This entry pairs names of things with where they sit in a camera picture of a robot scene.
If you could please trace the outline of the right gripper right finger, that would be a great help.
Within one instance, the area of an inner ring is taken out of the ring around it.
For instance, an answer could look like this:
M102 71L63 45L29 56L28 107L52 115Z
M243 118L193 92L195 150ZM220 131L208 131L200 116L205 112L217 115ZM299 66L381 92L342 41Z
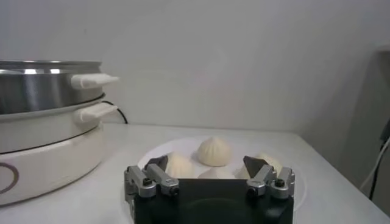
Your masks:
M282 167L278 173L265 159L250 156L245 156L243 162L249 175L246 181L248 197L262 197L267 192L278 200L294 196L295 173L291 168Z

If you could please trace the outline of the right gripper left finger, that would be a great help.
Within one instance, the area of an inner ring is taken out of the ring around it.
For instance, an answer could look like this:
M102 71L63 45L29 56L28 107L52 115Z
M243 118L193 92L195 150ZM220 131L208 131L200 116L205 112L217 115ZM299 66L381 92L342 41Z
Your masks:
M126 201L136 196L153 198L160 193L175 197L180 192L179 180L169 176L165 169L168 165L168 156L152 158L141 169L138 166L129 166L124 171L124 190Z

